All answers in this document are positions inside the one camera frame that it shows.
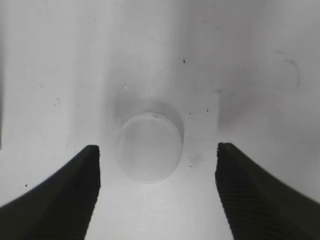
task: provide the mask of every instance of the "petri dish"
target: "petri dish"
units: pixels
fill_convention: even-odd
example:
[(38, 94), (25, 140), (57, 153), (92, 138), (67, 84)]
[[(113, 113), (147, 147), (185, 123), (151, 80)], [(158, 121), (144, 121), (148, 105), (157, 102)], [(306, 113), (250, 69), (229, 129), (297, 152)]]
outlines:
[(168, 118), (152, 112), (129, 119), (116, 141), (120, 168), (128, 178), (141, 183), (156, 183), (170, 176), (182, 151), (178, 128)]

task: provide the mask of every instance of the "ridged rubber surface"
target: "ridged rubber surface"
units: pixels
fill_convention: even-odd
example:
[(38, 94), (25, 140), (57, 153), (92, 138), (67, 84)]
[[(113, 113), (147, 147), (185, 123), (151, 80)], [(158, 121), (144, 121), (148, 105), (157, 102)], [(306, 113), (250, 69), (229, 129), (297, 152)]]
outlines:
[(216, 186), (235, 240), (305, 240), (264, 199), (250, 175), (220, 143)]

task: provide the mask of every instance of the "white background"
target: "white background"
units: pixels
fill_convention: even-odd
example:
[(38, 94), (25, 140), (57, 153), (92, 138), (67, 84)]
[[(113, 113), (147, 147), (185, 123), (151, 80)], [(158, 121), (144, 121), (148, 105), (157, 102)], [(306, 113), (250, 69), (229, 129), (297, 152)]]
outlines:
[[(231, 240), (218, 142), (320, 202), (318, 0), (2, 5), (0, 205), (97, 144), (102, 187), (87, 239)], [(181, 115), (184, 151), (168, 179), (143, 185), (121, 172), (113, 142), (122, 118), (154, 99)]]

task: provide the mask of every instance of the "white surface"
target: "white surface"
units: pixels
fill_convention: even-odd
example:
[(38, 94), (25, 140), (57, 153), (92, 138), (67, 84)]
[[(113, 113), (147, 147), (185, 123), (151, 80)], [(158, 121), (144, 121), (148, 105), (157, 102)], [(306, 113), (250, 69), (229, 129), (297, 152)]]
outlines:
[[(5, 3), (0, 204), (98, 144), (87, 239), (231, 240), (214, 179), (220, 141), (320, 202), (318, 0)], [(183, 156), (143, 185), (111, 146), (125, 115), (155, 98), (181, 114)]]

